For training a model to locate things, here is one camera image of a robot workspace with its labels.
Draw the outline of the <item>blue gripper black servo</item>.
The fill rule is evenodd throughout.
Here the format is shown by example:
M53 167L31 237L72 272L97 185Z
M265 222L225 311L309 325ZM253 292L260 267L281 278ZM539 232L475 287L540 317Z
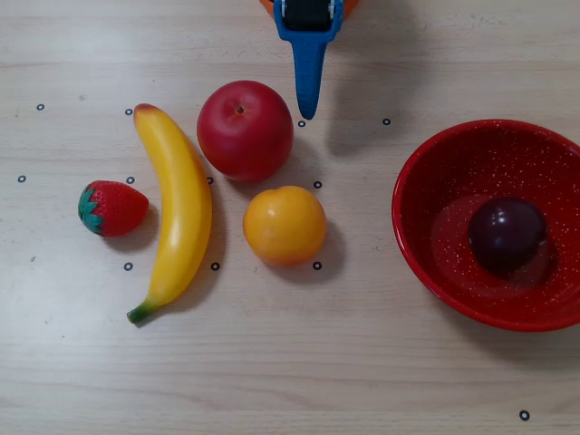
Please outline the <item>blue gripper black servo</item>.
M275 0L273 16L280 38L293 48L299 111L311 120L318 106L327 43L342 27L343 1Z

